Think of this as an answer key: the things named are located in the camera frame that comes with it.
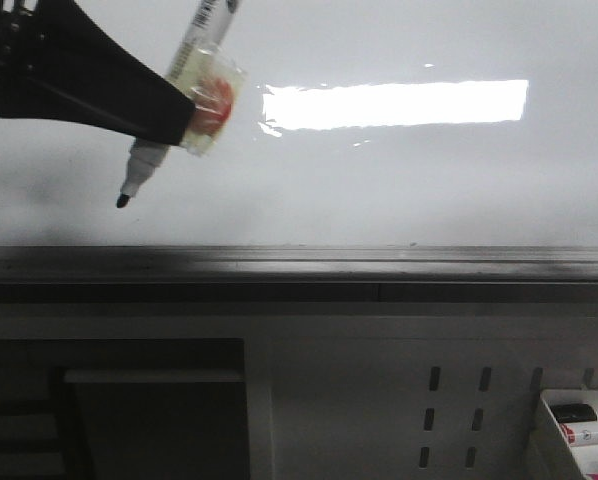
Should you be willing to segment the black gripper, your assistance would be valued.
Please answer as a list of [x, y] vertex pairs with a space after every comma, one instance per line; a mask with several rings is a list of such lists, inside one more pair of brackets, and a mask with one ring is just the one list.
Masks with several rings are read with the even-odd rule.
[[74, 1], [0, 1], [0, 118], [71, 122], [177, 145], [192, 100]]

